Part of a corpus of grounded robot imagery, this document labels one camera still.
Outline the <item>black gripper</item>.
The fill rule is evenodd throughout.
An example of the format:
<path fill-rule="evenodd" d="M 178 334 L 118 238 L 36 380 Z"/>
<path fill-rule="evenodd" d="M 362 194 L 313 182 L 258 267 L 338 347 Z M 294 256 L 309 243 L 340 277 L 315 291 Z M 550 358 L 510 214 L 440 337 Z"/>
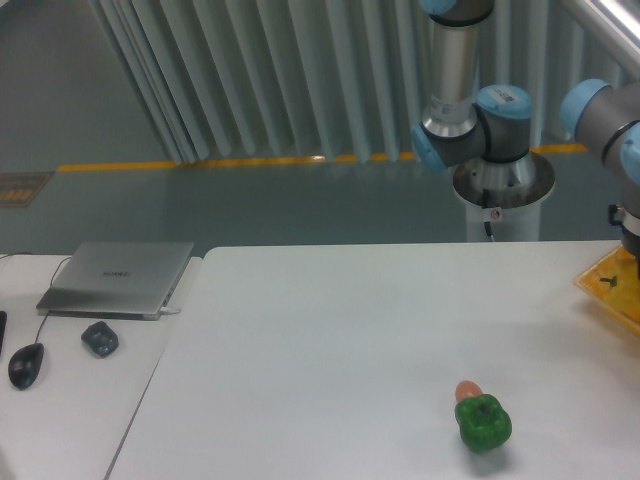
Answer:
<path fill-rule="evenodd" d="M 639 217 L 622 205 L 611 204 L 607 208 L 607 221 L 620 230 L 622 246 L 635 259 L 636 273 L 639 273 Z"/>

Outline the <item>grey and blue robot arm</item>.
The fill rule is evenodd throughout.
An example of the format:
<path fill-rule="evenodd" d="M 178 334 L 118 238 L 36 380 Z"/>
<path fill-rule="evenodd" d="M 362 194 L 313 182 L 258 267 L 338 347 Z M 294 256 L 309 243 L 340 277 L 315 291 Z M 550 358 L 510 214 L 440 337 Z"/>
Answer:
<path fill-rule="evenodd" d="M 464 202 L 470 242 L 537 238 L 540 206 L 555 176 L 549 162 L 530 151 L 533 114 L 529 94 L 514 85 L 473 87 L 479 27 L 491 1 L 424 1 L 434 23 L 433 93 L 411 136 L 418 160 L 453 168 Z M 608 208 L 622 246 L 639 256 L 639 84 L 614 88 L 600 79 L 573 87 L 560 107 L 564 128 L 617 176 L 622 201 Z"/>

